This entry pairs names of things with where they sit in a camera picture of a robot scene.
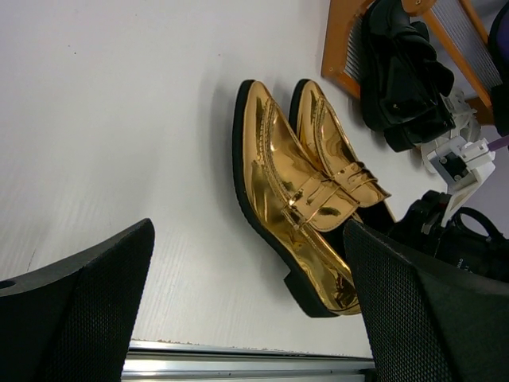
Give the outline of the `black patent loafer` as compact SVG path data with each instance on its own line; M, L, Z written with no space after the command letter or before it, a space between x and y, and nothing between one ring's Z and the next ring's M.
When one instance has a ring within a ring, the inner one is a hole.
M437 59L422 21L400 1L375 1L363 16L367 74L360 83L363 121L395 152L430 142L455 127L443 97L454 75Z

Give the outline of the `purple loafer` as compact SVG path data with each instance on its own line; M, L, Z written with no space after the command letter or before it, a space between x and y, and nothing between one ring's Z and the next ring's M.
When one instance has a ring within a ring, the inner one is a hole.
M501 84L491 89L492 112L500 136L508 136L508 2L497 13L488 35L488 51Z

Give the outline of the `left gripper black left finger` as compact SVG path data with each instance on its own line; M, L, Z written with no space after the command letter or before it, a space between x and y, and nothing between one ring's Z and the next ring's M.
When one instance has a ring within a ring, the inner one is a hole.
M150 267L144 219L1 282L3 381L119 381Z

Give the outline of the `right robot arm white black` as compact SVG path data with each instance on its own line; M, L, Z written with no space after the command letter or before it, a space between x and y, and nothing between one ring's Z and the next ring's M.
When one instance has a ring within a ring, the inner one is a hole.
M461 207L442 227L449 200L446 193L426 192L388 236L458 269L507 283L508 239L484 214L469 207Z

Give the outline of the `gold loafer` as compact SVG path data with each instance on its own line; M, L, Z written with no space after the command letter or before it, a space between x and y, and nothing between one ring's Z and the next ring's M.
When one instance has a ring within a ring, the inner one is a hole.
M356 209L311 163L278 103L257 80L239 86L231 156L239 207L289 268L284 283L304 313L359 314L344 253L344 226Z
M320 86L302 79L289 108L289 124L313 165L339 186L347 216L377 229L394 224L386 199L390 194L356 155Z

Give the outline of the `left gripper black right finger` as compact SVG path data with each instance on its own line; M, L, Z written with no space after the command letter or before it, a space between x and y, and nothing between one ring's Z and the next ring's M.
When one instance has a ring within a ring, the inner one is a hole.
M506 381L508 285L357 221L344 247L378 381Z

